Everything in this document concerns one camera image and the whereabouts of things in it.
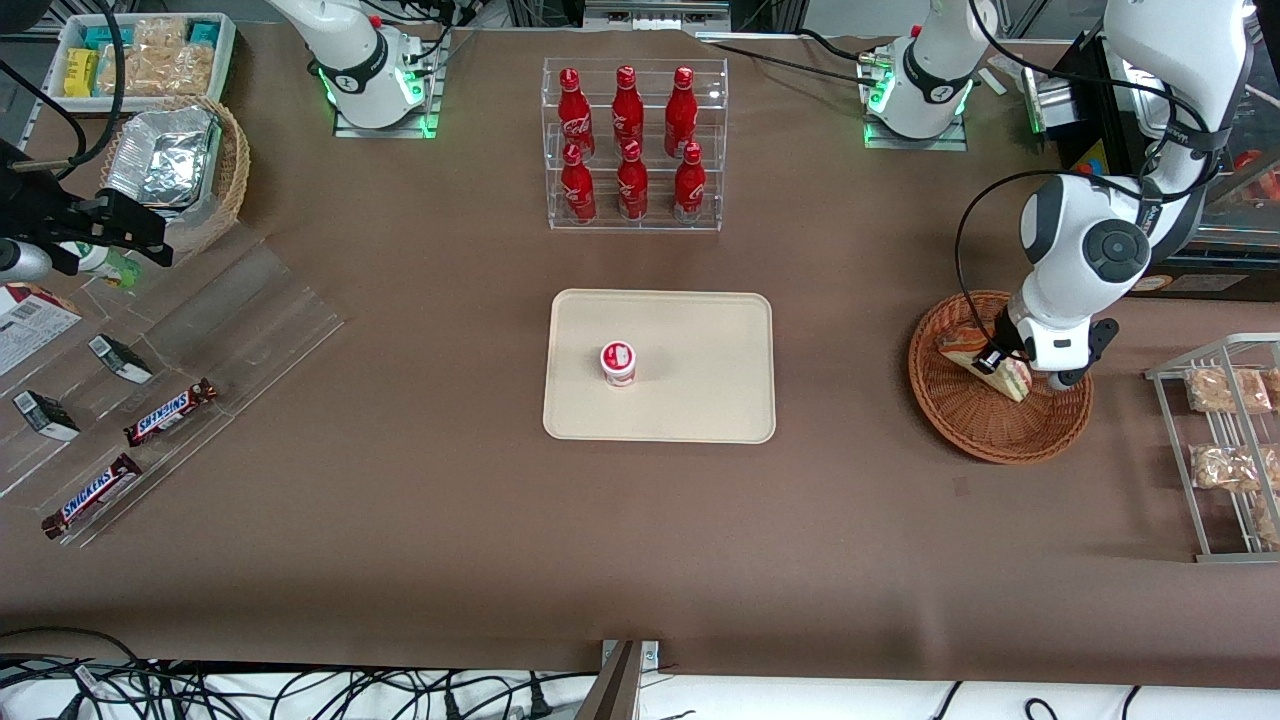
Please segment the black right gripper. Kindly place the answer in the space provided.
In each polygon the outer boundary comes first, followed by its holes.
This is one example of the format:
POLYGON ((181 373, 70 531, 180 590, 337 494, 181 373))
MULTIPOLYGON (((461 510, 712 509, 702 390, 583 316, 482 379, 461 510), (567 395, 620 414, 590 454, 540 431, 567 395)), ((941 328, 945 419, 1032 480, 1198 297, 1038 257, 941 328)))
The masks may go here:
POLYGON ((3 192, 3 236, 52 247, 90 243, 137 252, 166 252, 166 222, 118 190, 81 199, 59 187, 3 192))

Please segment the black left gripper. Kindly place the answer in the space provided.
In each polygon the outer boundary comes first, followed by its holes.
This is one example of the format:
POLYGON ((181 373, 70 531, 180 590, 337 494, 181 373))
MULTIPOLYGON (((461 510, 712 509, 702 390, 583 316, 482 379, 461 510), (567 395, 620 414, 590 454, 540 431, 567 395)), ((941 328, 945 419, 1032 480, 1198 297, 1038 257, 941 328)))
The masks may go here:
MULTIPOLYGON (((1112 318, 1101 318, 1091 324, 1088 334, 1088 366, 1096 364, 1103 356, 1106 348, 1119 334, 1119 323, 1112 318)), ((977 370, 982 375, 993 375, 1006 359, 1006 352, 997 345, 987 345, 977 354, 977 370)), ((1068 392, 1082 383, 1089 368, 1076 368, 1064 372, 1051 372, 1048 374, 1048 387, 1057 392, 1068 392)))

